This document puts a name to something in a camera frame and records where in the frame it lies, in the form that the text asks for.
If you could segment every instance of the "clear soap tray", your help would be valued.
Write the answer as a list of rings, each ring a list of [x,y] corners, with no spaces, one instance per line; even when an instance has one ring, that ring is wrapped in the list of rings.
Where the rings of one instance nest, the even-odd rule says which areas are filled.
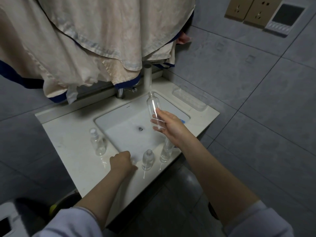
[[[205,103],[201,102],[199,99],[195,98],[193,95],[189,94],[178,86],[173,88],[172,95],[187,103],[197,111],[204,111],[207,107]]]

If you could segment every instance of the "countertop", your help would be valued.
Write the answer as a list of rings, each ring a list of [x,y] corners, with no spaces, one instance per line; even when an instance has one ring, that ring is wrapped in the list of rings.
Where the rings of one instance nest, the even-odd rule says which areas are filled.
[[[219,115],[219,112],[209,106],[202,112],[195,110],[172,95],[174,86],[167,79],[160,77],[153,80],[151,90],[186,113],[190,117],[190,120],[185,123],[186,127],[195,136],[198,136]],[[109,158],[118,153],[117,149],[105,137],[106,153],[101,157],[95,155],[89,133],[89,129],[92,127],[98,129],[93,120],[148,93],[148,90],[144,90],[143,86],[137,88],[136,93],[125,92],[126,97],[123,100],[111,96],[43,123],[47,135],[82,197],[108,174],[110,171]],[[171,159],[162,164],[159,161],[162,146],[163,143],[153,150],[156,159],[149,171],[145,172],[141,168],[141,161],[136,163],[138,170],[121,185],[112,205],[107,224],[181,153],[179,149],[176,149],[173,151]]]

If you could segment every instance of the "wall socket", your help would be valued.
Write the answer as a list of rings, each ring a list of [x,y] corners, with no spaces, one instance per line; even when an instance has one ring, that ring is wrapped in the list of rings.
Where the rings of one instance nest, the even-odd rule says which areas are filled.
[[[244,23],[264,28],[281,2],[282,0],[254,0]]]
[[[230,0],[225,17],[243,21],[253,0]]]

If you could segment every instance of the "sink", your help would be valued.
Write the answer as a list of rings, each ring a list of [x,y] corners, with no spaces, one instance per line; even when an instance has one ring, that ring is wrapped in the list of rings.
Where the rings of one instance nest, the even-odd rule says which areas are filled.
[[[184,122],[190,117],[159,94],[161,108]],[[128,150],[137,162],[148,149],[155,149],[164,142],[165,136],[152,129],[147,107],[148,95],[110,111],[94,120],[99,129],[118,151]]]

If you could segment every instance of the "faucet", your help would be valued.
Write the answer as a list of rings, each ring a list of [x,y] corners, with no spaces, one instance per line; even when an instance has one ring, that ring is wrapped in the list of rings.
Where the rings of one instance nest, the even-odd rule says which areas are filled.
[[[116,98],[118,99],[124,99],[124,90],[126,91],[131,91],[131,92],[137,92],[137,88],[136,87],[129,87],[129,88],[121,88],[118,89],[117,93],[116,93]]]

